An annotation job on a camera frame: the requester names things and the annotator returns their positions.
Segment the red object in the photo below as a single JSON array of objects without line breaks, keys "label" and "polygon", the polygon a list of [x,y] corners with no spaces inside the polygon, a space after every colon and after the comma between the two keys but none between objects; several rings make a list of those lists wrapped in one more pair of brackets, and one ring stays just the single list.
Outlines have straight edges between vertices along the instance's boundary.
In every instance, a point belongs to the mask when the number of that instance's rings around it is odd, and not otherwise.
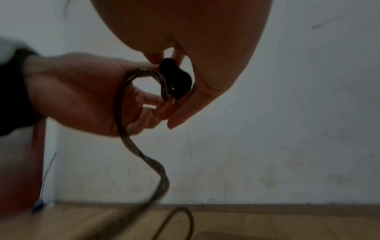
[{"label": "red object", "polygon": [[31,209],[40,195],[46,121],[0,137],[0,221]]}]

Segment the baseboard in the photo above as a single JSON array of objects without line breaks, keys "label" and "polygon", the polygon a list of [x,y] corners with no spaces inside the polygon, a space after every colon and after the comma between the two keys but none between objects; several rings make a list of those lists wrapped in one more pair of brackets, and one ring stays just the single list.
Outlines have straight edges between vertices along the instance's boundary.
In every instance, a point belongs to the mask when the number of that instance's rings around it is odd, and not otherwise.
[{"label": "baseboard", "polygon": [[[59,205],[87,206],[101,208],[134,208],[137,204],[56,202]],[[380,217],[380,205],[314,205],[314,204],[157,204],[156,210],[171,210],[185,206],[192,212],[241,212],[260,214],[305,214],[331,216]]]}]

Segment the black sleeve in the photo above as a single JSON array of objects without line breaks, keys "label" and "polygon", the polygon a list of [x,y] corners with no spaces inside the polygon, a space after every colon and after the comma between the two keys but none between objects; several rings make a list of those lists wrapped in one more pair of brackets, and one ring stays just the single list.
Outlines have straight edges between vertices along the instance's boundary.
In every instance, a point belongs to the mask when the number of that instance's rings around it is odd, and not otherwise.
[{"label": "black sleeve", "polygon": [[36,54],[21,42],[0,37],[0,136],[42,119],[29,102],[23,74],[25,60]]}]

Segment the white wall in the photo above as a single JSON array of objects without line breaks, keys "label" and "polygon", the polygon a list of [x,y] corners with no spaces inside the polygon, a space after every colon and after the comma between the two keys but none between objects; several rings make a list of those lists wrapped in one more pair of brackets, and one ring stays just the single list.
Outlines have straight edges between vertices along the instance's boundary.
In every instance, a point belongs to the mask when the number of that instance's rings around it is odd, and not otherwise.
[{"label": "white wall", "polygon": [[[167,170],[164,203],[380,203],[380,2],[274,1],[249,66],[186,124],[133,137]],[[68,51],[143,60],[89,1]],[[183,64],[191,71],[188,59]],[[137,83],[159,93],[153,81]],[[119,139],[60,128],[56,197],[137,202],[158,177]]]},{"label": "white wall", "polygon": [[[45,56],[62,54],[65,50],[62,0],[0,1],[0,34],[25,41]],[[46,126],[44,171],[56,151],[57,124],[50,119]],[[44,189],[44,200],[54,196],[54,166]]]}]

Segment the wooden floor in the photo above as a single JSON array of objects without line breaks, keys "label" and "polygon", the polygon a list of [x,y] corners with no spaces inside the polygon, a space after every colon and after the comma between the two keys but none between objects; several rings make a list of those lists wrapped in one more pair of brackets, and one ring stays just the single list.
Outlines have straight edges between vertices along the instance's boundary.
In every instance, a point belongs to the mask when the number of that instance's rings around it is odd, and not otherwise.
[{"label": "wooden floor", "polygon": [[[1,240],[79,240],[83,234],[117,216],[117,208],[56,206],[31,216],[0,223]],[[168,211],[151,210],[118,239],[150,239]],[[380,240],[380,219],[307,215],[194,212],[195,234],[204,231],[270,240]],[[175,217],[160,239],[182,240],[188,231],[185,215]]]}]

